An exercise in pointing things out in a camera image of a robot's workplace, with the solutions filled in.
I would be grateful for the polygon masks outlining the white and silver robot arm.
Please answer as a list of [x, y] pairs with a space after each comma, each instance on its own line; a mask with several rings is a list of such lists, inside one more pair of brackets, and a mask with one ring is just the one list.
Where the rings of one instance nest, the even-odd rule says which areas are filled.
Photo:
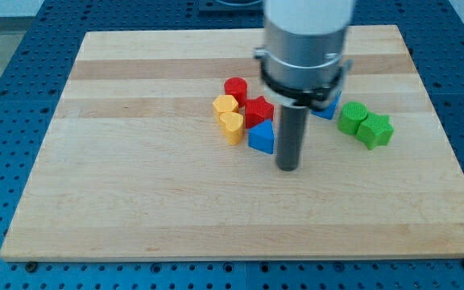
[[263, 46], [255, 49], [268, 96], [289, 108], [325, 110], [342, 90], [355, 0], [265, 0]]

